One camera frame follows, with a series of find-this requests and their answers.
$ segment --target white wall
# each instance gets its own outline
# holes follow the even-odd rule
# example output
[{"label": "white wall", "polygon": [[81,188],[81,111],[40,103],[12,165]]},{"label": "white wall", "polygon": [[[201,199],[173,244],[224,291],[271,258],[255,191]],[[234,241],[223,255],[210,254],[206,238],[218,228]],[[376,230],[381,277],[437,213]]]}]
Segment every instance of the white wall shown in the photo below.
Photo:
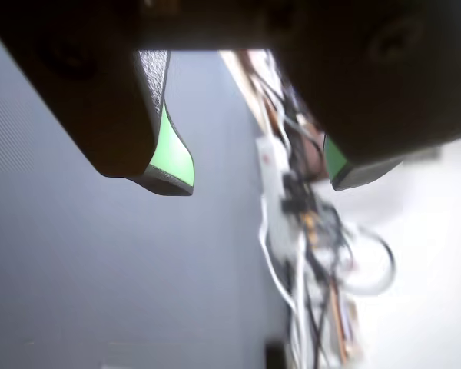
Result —
[{"label": "white wall", "polygon": [[318,191],[347,221],[391,244],[391,289],[358,299],[366,345],[362,369],[461,367],[461,140],[440,161],[402,165],[379,181],[340,193]]}]

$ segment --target gray wall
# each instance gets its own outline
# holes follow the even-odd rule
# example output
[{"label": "gray wall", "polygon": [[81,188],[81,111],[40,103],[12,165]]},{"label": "gray wall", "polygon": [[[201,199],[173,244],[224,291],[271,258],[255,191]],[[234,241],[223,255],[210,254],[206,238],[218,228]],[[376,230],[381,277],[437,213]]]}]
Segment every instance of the gray wall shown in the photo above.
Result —
[{"label": "gray wall", "polygon": [[257,126],[218,53],[169,73],[190,198],[100,176],[0,46],[0,368],[264,367]]}]

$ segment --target white cable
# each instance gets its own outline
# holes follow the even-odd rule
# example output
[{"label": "white cable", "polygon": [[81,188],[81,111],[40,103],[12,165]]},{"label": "white cable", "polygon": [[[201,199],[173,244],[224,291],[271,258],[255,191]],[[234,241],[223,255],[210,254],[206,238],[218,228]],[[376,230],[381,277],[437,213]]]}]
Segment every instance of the white cable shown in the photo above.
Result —
[{"label": "white cable", "polygon": [[261,213],[263,216],[263,220],[261,222],[260,230],[258,232],[258,238],[260,239],[261,249],[263,250],[264,258],[267,262],[268,270],[270,271],[271,278],[274,280],[275,286],[277,287],[278,292],[280,292],[282,298],[285,300],[287,305],[289,305],[290,309],[292,310],[292,314],[297,314],[297,309],[292,297],[288,294],[285,287],[278,279],[277,273],[275,272],[274,266],[271,263],[270,252],[268,251],[267,247],[267,232],[268,232],[268,213],[267,213],[267,201],[264,198],[264,195],[261,196]]},{"label": "white cable", "polygon": [[300,348],[300,369],[307,369],[307,320],[306,320],[306,235],[301,232],[297,247],[296,281],[297,288],[297,323],[299,325],[299,348]]}]

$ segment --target wire bundle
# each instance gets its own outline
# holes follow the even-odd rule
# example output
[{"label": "wire bundle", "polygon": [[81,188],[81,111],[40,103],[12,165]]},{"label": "wire bundle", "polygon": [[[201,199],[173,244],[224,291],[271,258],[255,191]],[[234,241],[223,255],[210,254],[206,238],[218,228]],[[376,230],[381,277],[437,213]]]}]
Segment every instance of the wire bundle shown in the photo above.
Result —
[{"label": "wire bundle", "polygon": [[[268,251],[266,244],[267,238],[267,203],[262,196],[261,198],[261,209],[263,213],[263,222],[260,227],[259,239],[260,245],[263,249],[267,266],[270,270],[272,278],[278,291],[280,292],[283,299],[286,301],[290,308],[290,350],[294,359],[294,364],[297,369],[310,369],[308,367],[309,359],[313,359],[312,368],[317,369],[320,362],[320,354],[323,355],[327,365],[328,358],[325,353],[321,338],[323,336],[324,326],[327,319],[327,311],[329,308],[330,293],[333,289],[340,289],[349,294],[359,295],[377,295],[384,292],[392,283],[396,273],[396,264],[389,245],[377,234],[372,231],[368,231],[365,228],[358,227],[357,231],[353,231],[343,224],[338,216],[336,209],[331,204],[322,203],[318,206],[318,213],[314,213],[317,217],[315,226],[318,231],[325,231],[331,234],[333,237],[330,240],[330,245],[323,245],[322,247],[328,247],[333,257],[331,258],[328,265],[319,260],[316,256],[315,247],[310,242],[310,229],[307,224],[303,222],[303,237],[300,239],[299,246],[297,248],[297,258],[295,261],[295,280],[294,286],[288,291],[280,281],[277,273],[274,270],[271,256]],[[333,221],[324,221],[321,215],[330,212],[333,214]],[[355,286],[348,284],[344,279],[340,278],[337,274],[337,269],[342,267],[340,261],[340,251],[345,249],[350,255],[350,263],[353,262],[354,252],[348,241],[352,238],[370,238],[376,241],[386,251],[389,261],[390,268],[386,274],[377,283],[370,286]],[[313,271],[314,277],[318,285],[323,289],[323,295],[320,302],[320,313],[319,319],[314,317],[313,313],[313,302],[309,294],[309,288],[307,288],[306,269],[309,268]],[[311,334],[311,341],[313,343],[312,350],[307,346],[307,332]]]}]

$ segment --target blurry background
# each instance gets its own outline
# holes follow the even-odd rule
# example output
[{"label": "blurry background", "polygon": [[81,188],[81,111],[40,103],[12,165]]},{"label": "blurry background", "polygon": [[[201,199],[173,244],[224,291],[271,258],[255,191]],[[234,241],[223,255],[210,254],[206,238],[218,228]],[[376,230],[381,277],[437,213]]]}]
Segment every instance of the blurry background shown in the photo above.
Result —
[{"label": "blurry background", "polygon": [[[257,243],[260,131],[216,52],[173,54],[167,105],[190,198],[96,173],[0,46],[0,367],[264,367],[286,319]],[[461,367],[461,141],[317,190],[396,256],[391,289],[357,300],[360,367]]]}]

